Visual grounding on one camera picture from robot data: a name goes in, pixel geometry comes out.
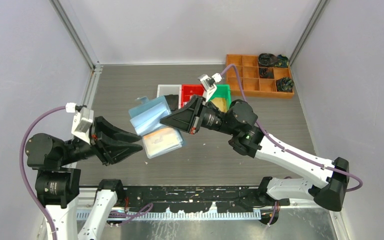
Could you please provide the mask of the blue card holder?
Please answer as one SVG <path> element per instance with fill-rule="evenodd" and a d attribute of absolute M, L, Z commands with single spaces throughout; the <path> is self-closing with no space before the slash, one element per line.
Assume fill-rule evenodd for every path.
<path fill-rule="evenodd" d="M 168 103 L 164 96 L 160 96 L 154 99 L 148 99 L 147 96 L 139 97 L 136 99 L 138 102 L 140 102 L 139 105 L 131 108 L 128 113 L 130 115 L 130 123 L 132 124 L 135 132 L 137 135 L 139 135 L 142 139 L 143 143 L 143 137 L 149 133 L 152 133 L 156 130 L 159 130 L 164 127 L 170 127 L 166 126 L 160 123 L 160 119 L 168 116 L 171 114 L 171 110 L 168 106 Z M 177 130 L 178 133 L 181 135 L 182 142 L 181 145 L 177 147 L 173 147 L 168 151 L 165 151 L 163 153 L 160 153 L 158 155 L 155 155 L 153 157 L 149 157 L 149 155 L 146 152 L 146 149 L 143 147 L 146 152 L 148 159 L 153 159 L 158 156 L 167 154 L 169 152 L 172 152 L 174 150 L 180 149 L 184 145 L 184 138 L 179 130 Z"/>

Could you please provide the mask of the gold card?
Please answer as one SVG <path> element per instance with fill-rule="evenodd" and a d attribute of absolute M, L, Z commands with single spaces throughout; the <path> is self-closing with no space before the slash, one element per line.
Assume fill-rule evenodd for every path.
<path fill-rule="evenodd" d="M 150 158 L 182 144 L 181 135 L 171 127 L 160 128 L 145 135 L 142 140 L 146 153 Z"/>

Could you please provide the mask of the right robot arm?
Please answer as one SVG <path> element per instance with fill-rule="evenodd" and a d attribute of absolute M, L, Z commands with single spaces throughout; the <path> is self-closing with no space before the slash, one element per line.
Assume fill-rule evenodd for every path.
<path fill-rule="evenodd" d="M 202 96 L 194 95 L 182 108 L 164 116 L 160 123 L 194 135 L 201 128 L 231 136 L 228 144 L 241 156 L 268 161 L 299 178 L 264 177 L 255 193 L 260 206 L 284 199 L 312 200 L 318 206 L 340 212 L 349 184 L 349 162 L 321 158 L 265 133 L 257 126 L 258 116 L 244 100 L 234 100 L 226 112 Z"/>

